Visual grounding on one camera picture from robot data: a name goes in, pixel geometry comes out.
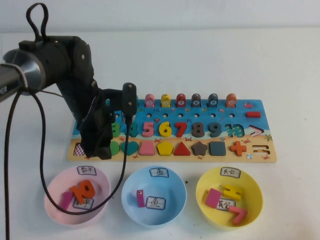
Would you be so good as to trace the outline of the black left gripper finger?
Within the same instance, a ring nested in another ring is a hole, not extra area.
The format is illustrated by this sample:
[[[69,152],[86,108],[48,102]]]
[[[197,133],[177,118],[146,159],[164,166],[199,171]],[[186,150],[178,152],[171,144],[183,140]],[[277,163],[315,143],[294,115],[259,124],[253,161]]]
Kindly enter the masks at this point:
[[[83,150],[87,158],[97,157],[97,139],[85,139],[83,141]]]
[[[97,156],[101,160],[109,160],[112,158],[111,148],[109,146],[99,147],[97,149]]]

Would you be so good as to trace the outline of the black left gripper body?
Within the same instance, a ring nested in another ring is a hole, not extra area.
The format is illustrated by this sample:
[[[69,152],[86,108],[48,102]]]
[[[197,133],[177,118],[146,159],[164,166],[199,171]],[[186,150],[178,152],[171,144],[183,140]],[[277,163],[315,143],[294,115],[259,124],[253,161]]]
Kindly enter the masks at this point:
[[[81,136],[83,150],[109,150],[112,133],[113,111],[103,96],[95,96],[86,115],[77,120],[76,129]]]

